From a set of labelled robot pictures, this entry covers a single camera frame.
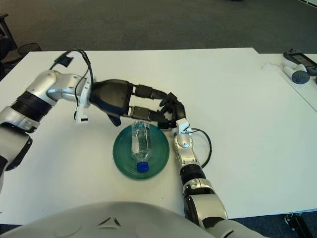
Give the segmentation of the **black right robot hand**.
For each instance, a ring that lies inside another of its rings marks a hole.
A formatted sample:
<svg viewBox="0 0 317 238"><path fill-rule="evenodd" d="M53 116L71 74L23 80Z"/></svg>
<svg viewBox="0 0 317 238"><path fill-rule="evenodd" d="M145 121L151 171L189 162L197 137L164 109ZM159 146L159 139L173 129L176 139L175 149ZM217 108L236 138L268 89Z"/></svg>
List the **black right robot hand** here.
<svg viewBox="0 0 317 238"><path fill-rule="evenodd" d="M176 128L176 121L186 118L184 105L171 92L162 99L159 106L162 107L160 114L163 115L163 118L158 120L160 129ZM171 114L171 119L167 119L165 113Z"/></svg>

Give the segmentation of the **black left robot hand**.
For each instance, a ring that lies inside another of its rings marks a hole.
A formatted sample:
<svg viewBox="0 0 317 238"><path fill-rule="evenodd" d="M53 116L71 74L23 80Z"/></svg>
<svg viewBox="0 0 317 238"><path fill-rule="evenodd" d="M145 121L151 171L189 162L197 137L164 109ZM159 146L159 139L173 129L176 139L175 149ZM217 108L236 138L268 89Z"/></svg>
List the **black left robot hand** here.
<svg viewBox="0 0 317 238"><path fill-rule="evenodd" d="M105 112L115 126L121 125L121 117L145 121L167 122L160 111L153 111L139 106L130 106L131 96L163 99L166 93L145 85L135 85L125 80L109 79L93 84L89 102Z"/></svg>

